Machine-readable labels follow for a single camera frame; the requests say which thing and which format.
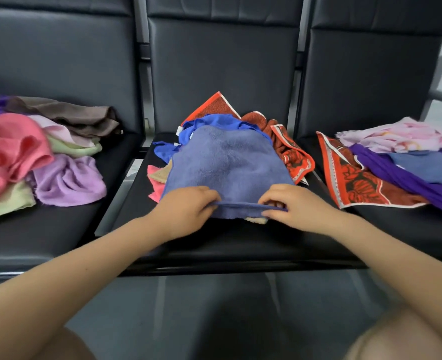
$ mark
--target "row of chairs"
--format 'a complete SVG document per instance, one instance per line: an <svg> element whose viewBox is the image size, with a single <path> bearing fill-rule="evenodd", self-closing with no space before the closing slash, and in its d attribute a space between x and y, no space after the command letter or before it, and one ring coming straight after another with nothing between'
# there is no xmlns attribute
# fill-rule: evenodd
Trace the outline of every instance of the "row of chairs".
<svg viewBox="0 0 442 360"><path fill-rule="evenodd" d="M442 44L442 0L311 0L305 51L297 52L303 0L146 0L154 141L176 142L179 124L216 91L241 114L287 126L296 64L302 82L294 138L316 161L306 177L330 204L316 131L365 129L421 115ZM0 1L0 95L114 106L125 133L96 156L103 200L41 206L0 217L0 277L94 239L94 231L146 138L133 0ZM146 45L141 46L143 53ZM146 151L113 229L147 214ZM442 211L356 206L386 232L442 259ZM129 274L359 267L332 238L280 223L209 220L156 249Z"/></svg>

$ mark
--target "pale pink cloth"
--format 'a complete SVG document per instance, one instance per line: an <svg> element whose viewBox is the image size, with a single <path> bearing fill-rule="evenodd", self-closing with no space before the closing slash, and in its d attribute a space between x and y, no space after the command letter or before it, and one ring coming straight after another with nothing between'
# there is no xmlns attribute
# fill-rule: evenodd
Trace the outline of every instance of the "pale pink cloth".
<svg viewBox="0 0 442 360"><path fill-rule="evenodd" d="M8 182L54 160L41 128L23 114L0 114L0 195Z"/></svg>
<svg viewBox="0 0 442 360"><path fill-rule="evenodd" d="M442 148L442 131L410 117L366 130L338 132L336 137L345 146L361 144L375 153L406 153L412 150L438 151Z"/></svg>
<svg viewBox="0 0 442 360"><path fill-rule="evenodd" d="M94 146L94 143L90 138L85 138L84 136L79 136L70 132L66 126L57 124L54 121L49 120L47 117L33 114L28 115L28 117L31 120L36 121L45 133L50 134L63 142L82 146L83 148L91 148Z"/></svg>
<svg viewBox="0 0 442 360"><path fill-rule="evenodd" d="M161 169L161 168L158 168L154 165L147 166L147 177L149 178L149 181L153 185L153 189L154 189L154 192L151 193L148 197L156 203L159 203L159 201L161 200L161 196L164 191L165 184L155 181L149 175L156 173L159 169Z"/></svg>

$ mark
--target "left hand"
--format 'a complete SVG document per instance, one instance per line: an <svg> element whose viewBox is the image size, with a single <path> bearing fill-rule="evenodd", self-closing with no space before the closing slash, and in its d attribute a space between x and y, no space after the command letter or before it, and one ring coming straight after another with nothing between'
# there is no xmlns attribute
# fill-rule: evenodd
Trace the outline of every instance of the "left hand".
<svg viewBox="0 0 442 360"><path fill-rule="evenodd" d="M166 194L145 218L169 241L199 230L217 208L208 204L220 200L219 193L209 187L178 188Z"/></svg>

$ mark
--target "chair backrest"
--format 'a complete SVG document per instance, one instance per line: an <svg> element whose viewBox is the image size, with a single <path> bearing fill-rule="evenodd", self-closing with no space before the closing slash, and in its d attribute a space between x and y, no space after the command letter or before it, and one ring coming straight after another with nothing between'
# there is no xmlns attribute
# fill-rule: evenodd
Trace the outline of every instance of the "chair backrest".
<svg viewBox="0 0 442 360"><path fill-rule="evenodd" d="M295 137L418 118L442 44L442 0L313 0Z"/></svg>
<svg viewBox="0 0 442 360"><path fill-rule="evenodd" d="M286 124L303 0L146 0L156 132L217 91Z"/></svg>
<svg viewBox="0 0 442 360"><path fill-rule="evenodd" d="M132 0L0 0L0 96L113 106L142 132Z"/></svg>

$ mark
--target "pile of cloths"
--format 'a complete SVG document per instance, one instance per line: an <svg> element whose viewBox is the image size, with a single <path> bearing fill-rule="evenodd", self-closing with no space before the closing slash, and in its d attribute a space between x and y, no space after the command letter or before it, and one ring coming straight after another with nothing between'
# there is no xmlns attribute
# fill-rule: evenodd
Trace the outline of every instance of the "pile of cloths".
<svg viewBox="0 0 442 360"><path fill-rule="evenodd" d="M106 195L92 157L121 133L110 107L38 97L0 98L0 216L45 205L77 206Z"/></svg>
<svg viewBox="0 0 442 360"><path fill-rule="evenodd" d="M314 160L276 120L260 112L243 117L217 92L179 126L179 143L158 141L155 154L167 165L147 167L156 202L171 190L208 186L221 195L215 218L265 223L257 204L272 184L307 184Z"/></svg>
<svg viewBox="0 0 442 360"><path fill-rule="evenodd" d="M405 117L394 124L318 132L326 183L339 208L380 205L442 210L442 131Z"/></svg>

